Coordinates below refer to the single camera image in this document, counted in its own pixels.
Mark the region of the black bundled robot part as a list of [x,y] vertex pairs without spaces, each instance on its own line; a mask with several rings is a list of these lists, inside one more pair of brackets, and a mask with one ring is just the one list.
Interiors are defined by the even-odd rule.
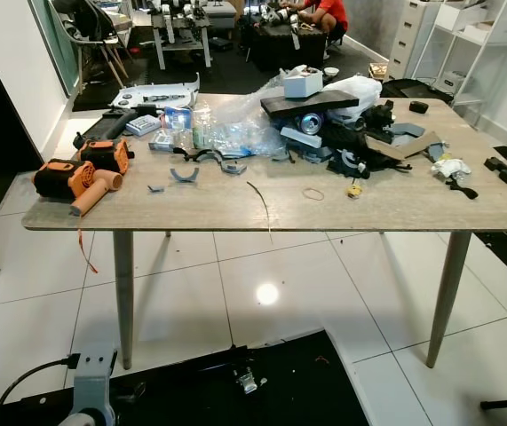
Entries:
[[353,124],[330,122],[321,129],[321,138],[325,147],[333,150],[328,159],[327,170],[347,178],[370,178],[372,171],[394,168],[400,173],[412,170],[402,160],[372,150],[367,145],[368,137],[379,137],[380,141],[391,141],[390,126],[394,102],[387,100],[383,105],[374,105],[363,110],[361,117]]

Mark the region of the black curved bracket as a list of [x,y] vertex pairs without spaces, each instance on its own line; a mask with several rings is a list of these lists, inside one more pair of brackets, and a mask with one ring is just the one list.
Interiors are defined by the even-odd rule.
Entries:
[[194,151],[193,153],[189,153],[184,149],[184,147],[173,147],[172,152],[174,154],[183,154],[183,158],[186,162],[189,162],[189,160],[199,162],[201,159],[209,157],[216,160],[219,168],[224,171],[224,173],[230,175],[241,175],[248,170],[248,165],[240,165],[240,163],[236,162],[226,162],[225,156],[217,149],[200,149]]

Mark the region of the person in red shirt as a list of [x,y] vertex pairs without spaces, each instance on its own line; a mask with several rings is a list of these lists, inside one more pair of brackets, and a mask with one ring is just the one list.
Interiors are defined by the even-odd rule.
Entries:
[[279,4],[296,12],[302,23],[325,32],[330,42],[342,39],[349,29],[343,0],[279,0]]

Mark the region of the grey keypad device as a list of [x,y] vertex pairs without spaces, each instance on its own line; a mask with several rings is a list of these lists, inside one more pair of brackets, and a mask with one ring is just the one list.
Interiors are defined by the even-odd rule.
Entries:
[[124,129],[134,137],[143,137],[151,131],[159,130],[162,126],[162,119],[151,114],[143,114],[142,116],[131,119],[124,125]]

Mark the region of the white robot shell plate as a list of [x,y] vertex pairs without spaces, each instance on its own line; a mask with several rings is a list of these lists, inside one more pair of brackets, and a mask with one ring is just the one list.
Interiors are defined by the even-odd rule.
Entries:
[[142,84],[123,88],[108,103],[111,108],[136,108],[153,105],[157,108],[191,108],[200,93],[200,75],[190,83]]

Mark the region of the orange black heat gun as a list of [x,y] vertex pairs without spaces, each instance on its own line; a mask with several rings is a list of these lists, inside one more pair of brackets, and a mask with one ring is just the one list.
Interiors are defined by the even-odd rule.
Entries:
[[103,195],[122,187],[123,175],[98,168],[87,160],[51,159],[36,172],[31,182],[39,195],[70,200],[69,214],[82,217]]

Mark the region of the crumpled white paper trash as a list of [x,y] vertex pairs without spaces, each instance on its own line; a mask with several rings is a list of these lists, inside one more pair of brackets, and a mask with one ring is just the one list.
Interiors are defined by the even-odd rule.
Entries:
[[461,159],[445,158],[432,164],[432,174],[439,176],[449,190],[459,191],[470,200],[478,198],[478,194],[472,188],[465,186],[470,177],[470,167]]

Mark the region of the chair with dark clothes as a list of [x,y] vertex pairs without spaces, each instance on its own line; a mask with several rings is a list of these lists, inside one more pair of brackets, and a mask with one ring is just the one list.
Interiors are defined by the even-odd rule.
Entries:
[[120,88],[124,88],[126,68],[115,52],[118,36],[111,17],[99,8],[95,0],[50,0],[50,3],[67,39],[79,52],[80,73],[83,72],[83,54],[98,51]]

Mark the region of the white workbench with robot parts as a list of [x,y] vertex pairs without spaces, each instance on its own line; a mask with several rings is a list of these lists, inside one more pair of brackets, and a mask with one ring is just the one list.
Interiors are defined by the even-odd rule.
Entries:
[[227,0],[147,0],[157,62],[165,69],[167,51],[200,51],[212,65],[209,29],[233,29],[240,13]]

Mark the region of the brown cardboard piece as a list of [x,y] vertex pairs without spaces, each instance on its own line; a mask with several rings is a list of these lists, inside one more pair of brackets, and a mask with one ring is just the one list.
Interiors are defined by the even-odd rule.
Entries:
[[444,145],[443,139],[435,131],[426,131],[420,137],[411,134],[394,135],[394,137],[376,138],[372,134],[364,135],[368,149],[395,160],[406,160],[413,155],[431,149],[432,146]]

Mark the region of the white plastic bag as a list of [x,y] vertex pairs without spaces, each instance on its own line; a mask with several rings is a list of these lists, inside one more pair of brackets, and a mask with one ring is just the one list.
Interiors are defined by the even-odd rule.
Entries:
[[354,75],[346,78],[346,80],[329,83],[323,86],[323,90],[339,90],[359,99],[358,106],[331,110],[331,113],[338,114],[338,116],[346,116],[350,119],[358,118],[364,110],[375,105],[380,97],[382,97],[382,83],[363,75]]

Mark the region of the long black tool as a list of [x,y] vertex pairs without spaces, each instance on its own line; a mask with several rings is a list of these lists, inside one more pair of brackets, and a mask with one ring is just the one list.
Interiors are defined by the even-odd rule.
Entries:
[[159,116],[161,108],[157,106],[137,106],[137,108],[112,108],[99,118],[93,126],[83,133],[77,133],[72,146],[75,149],[83,146],[86,139],[112,139],[123,134],[124,127],[131,119],[139,116]]

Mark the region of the low black table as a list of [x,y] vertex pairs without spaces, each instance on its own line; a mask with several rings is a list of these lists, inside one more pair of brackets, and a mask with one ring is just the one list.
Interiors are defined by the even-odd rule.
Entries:
[[277,72],[299,65],[315,68],[325,66],[327,36],[318,28],[299,28],[293,40],[289,25],[261,24],[252,15],[237,20],[241,47],[247,61],[252,61],[261,72]]

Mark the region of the blue drinks can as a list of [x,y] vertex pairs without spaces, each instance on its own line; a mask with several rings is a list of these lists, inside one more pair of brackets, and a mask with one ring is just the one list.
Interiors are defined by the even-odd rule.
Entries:
[[325,114],[309,113],[297,118],[295,125],[302,133],[307,135],[317,135],[325,122]]

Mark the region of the orange black power tool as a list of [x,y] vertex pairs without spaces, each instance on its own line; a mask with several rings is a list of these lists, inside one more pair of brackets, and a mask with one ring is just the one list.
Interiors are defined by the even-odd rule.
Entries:
[[80,160],[93,163],[98,170],[110,170],[123,175],[127,174],[129,162],[134,158],[127,138],[88,138],[78,154]]

